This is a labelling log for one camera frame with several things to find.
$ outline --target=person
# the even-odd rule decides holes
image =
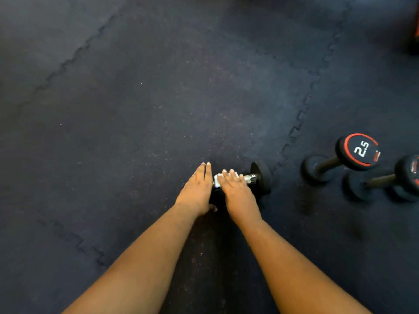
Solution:
[[[370,313],[262,219],[243,175],[224,169],[217,178],[228,212],[254,253],[281,313]],[[175,205],[64,314],[158,313],[192,225],[210,209],[211,190],[211,164],[202,163]]]

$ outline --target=person's left arm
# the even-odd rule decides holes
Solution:
[[[211,190],[211,164],[202,163],[175,205],[63,313],[158,313],[192,225],[209,210]]]

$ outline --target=person's right arm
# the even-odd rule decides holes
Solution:
[[[223,170],[218,181],[281,313],[370,313],[262,220],[243,175]]]

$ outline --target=forearm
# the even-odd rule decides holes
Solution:
[[[65,313],[158,313],[196,216],[173,206]]]
[[[281,313],[369,313],[266,222],[242,231]]]

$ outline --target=white number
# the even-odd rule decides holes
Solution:
[[[360,156],[364,157],[365,156],[365,153],[367,152],[367,148],[369,147],[369,143],[362,141],[361,142],[361,146],[362,147],[365,147],[364,148],[364,152],[362,152],[362,149],[360,147],[356,147],[354,149],[354,153],[358,153]]]
[[[356,148],[355,148],[355,150],[354,150],[354,153],[357,153],[357,152],[358,152],[358,154],[359,154],[360,156],[364,157],[364,156],[365,156],[365,152],[367,152],[367,149],[366,149],[366,148],[364,148],[364,152],[363,152],[363,153],[361,153],[361,152],[362,152],[362,149],[361,149],[360,147],[356,147]]]

